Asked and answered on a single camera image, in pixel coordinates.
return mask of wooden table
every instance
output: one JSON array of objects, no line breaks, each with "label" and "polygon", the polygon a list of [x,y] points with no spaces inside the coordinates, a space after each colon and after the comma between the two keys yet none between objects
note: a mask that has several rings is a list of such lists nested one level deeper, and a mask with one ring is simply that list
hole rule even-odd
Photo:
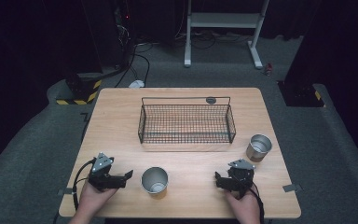
[{"label": "wooden table", "polygon": [[[229,96],[236,136],[232,144],[141,144],[138,125],[142,97]],[[267,135],[272,150],[256,166],[254,182],[264,203],[265,218],[296,218],[301,214],[292,184],[272,128],[263,97],[256,88],[146,88],[103,89],[92,113],[83,144],[68,182],[71,188],[79,168],[103,152],[115,161],[111,175],[133,170],[127,187],[99,212],[99,217],[234,218],[221,189],[215,186],[214,172],[227,177],[227,165],[245,155],[250,138]],[[140,183],[142,173],[151,166],[164,168],[169,184],[164,197],[151,197]],[[90,166],[81,177],[86,177]],[[83,183],[78,184],[77,192]],[[63,217],[75,213],[72,195],[64,195],[60,207]]]}]

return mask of human hand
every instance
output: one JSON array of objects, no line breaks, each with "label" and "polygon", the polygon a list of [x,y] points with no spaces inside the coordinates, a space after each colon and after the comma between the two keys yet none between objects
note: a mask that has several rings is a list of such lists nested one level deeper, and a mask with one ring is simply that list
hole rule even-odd
[{"label": "human hand", "polygon": [[117,191],[118,189],[99,191],[89,181],[86,181],[81,191],[79,206],[69,223],[89,223],[94,215]]},{"label": "human hand", "polygon": [[237,199],[234,195],[225,189],[226,199],[234,212],[235,217],[241,224],[259,224],[260,223],[260,208],[257,203],[257,198],[249,190],[241,199]]}]

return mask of stainless steel cup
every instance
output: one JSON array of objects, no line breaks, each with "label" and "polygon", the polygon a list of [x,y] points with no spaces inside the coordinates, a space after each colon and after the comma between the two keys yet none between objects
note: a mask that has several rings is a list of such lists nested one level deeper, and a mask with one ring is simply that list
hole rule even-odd
[{"label": "stainless steel cup", "polygon": [[168,174],[160,167],[150,167],[141,178],[144,190],[150,194],[159,194],[167,188]]},{"label": "stainless steel cup", "polygon": [[271,149],[272,143],[269,138],[263,134],[256,134],[246,148],[246,156],[251,161],[262,161]]}]

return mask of black wire basket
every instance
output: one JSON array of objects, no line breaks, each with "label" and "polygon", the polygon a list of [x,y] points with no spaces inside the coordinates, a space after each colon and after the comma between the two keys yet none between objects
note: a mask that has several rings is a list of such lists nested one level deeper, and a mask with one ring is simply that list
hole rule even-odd
[{"label": "black wire basket", "polygon": [[144,97],[139,139],[142,144],[232,143],[236,131],[229,103],[229,97]]}]

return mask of gray carpet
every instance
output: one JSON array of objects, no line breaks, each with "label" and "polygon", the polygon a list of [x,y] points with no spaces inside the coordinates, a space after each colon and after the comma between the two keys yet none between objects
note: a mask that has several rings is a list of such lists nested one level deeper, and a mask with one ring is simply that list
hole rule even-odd
[{"label": "gray carpet", "polygon": [[[327,89],[315,85],[326,107],[287,107],[277,85],[277,80],[284,79],[300,42],[259,40],[262,62],[273,65],[269,77],[254,68],[243,41],[193,48],[191,68],[183,67],[183,47],[154,45],[149,49],[151,46],[144,45],[137,51],[150,62],[146,87],[261,90],[292,181],[304,189],[297,193],[301,217],[274,219],[272,223],[358,223],[358,149]],[[200,48],[208,44],[194,41]],[[145,78],[146,67],[143,58],[135,58],[133,68],[138,78]],[[120,77],[104,79],[101,88],[114,87]],[[133,80],[134,74],[129,72],[118,86],[127,88]],[[0,156],[0,223],[53,223],[62,199],[58,191],[66,187],[81,145],[86,125],[81,113],[90,116],[95,104],[56,105],[55,97],[63,85],[60,81],[49,89],[50,104],[18,132]],[[68,220],[57,217],[57,223]],[[103,219],[95,218],[93,223],[103,223]]]}]

